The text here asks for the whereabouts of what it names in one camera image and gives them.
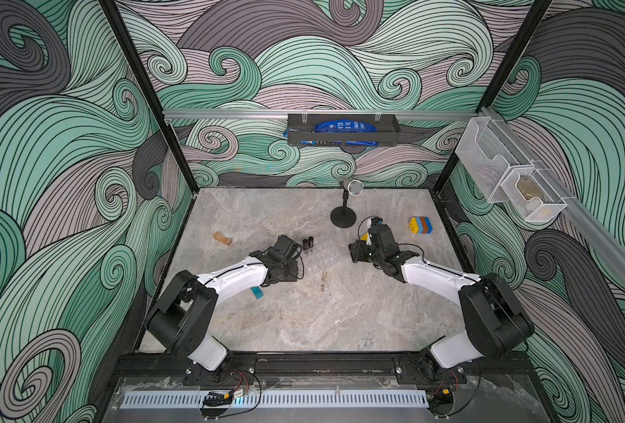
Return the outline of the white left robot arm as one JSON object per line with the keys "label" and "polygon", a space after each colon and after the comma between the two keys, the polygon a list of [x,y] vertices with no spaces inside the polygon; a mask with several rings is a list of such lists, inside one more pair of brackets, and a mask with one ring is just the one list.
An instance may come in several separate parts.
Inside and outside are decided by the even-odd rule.
{"label": "white left robot arm", "polygon": [[281,235],[273,246],[224,269],[203,274],[180,271],[151,306],[144,327],[166,352],[217,371],[231,355],[208,333],[217,306],[254,288],[301,280],[305,275],[302,252],[300,244]]}

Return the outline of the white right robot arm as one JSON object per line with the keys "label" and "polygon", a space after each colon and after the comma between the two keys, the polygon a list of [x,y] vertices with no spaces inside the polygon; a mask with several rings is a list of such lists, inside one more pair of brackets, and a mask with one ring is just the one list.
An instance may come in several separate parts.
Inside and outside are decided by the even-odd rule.
{"label": "white right robot arm", "polygon": [[498,359],[528,342],[534,323],[509,284],[496,273],[480,276],[456,271],[398,243],[391,228],[377,217],[364,235],[349,245],[354,263],[368,263],[402,284],[424,288],[451,301],[462,313],[464,329],[425,348],[433,373],[464,362]]}

